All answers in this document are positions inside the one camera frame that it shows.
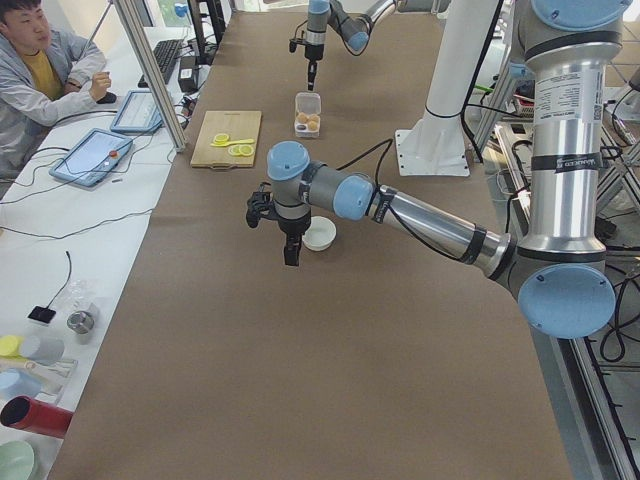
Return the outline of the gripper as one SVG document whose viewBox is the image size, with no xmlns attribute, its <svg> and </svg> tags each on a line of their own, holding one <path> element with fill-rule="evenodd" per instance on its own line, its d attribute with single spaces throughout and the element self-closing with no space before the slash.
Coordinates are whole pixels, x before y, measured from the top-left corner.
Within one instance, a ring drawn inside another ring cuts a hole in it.
<svg viewBox="0 0 640 480">
<path fill-rule="evenodd" d="M 307 230 L 307 217 L 278 219 L 279 229 L 285 234 L 284 259 L 287 266 L 299 266 L 300 247 L 302 236 Z"/>
<path fill-rule="evenodd" d="M 315 88 L 318 64 L 323 59 L 324 44 L 306 44 L 305 58 L 309 61 L 307 67 L 307 90 L 313 91 Z"/>
</svg>

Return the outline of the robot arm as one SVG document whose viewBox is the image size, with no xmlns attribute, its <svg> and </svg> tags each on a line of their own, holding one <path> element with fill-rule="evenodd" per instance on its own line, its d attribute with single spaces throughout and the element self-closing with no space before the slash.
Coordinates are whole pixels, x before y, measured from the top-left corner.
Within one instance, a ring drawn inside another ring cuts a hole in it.
<svg viewBox="0 0 640 480">
<path fill-rule="evenodd" d="M 319 207 L 405 231 L 432 251 L 504 287 L 528 323 L 556 338 L 591 335 L 611 320 L 616 294 L 596 238 L 605 64 L 620 50 L 624 1 L 523 1 L 512 49 L 535 77 L 530 219 L 526 233 L 494 233 L 377 178 L 314 161 L 295 141 L 267 156 L 265 215 L 286 234 L 296 265 Z"/>
<path fill-rule="evenodd" d="M 324 35 L 328 27 L 343 39 L 348 49 L 360 54 L 369 41 L 374 21 L 367 16 L 351 18 L 338 1 L 311 1 L 308 7 L 307 31 L 290 41 L 290 49 L 305 46 L 309 58 L 308 85 L 313 86 L 317 62 L 324 49 Z M 269 212 L 264 218 L 275 219 L 286 235 L 283 254 L 285 264 L 297 266 L 305 234 L 312 226 L 311 207 L 321 206 L 337 216 L 358 221 L 364 217 L 383 224 L 393 220 L 395 226 L 435 253 L 453 260 L 450 253 L 428 242 L 407 217 L 401 215 L 400 194 L 391 187 L 383 187 L 379 176 L 373 178 L 344 170 L 382 148 L 386 155 L 392 141 L 386 139 L 337 169 L 312 161 L 308 151 L 297 142 L 283 142 L 273 147 L 268 156 L 268 175 L 274 182 Z"/>
</svg>

